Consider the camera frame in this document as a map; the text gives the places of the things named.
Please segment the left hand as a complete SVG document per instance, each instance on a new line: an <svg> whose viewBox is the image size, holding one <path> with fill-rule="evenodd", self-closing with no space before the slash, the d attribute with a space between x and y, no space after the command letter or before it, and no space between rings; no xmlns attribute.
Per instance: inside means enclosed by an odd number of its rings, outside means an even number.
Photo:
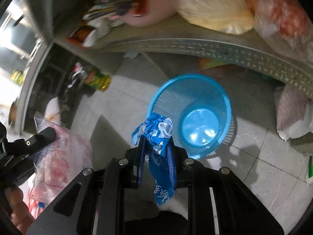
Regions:
<svg viewBox="0 0 313 235"><path fill-rule="evenodd" d="M23 191L19 187L10 187L5 190L5 196L12 209L12 214L10 215L12 223L21 234L26 234L30 225L34 222L34 217L23 201Z"/></svg>

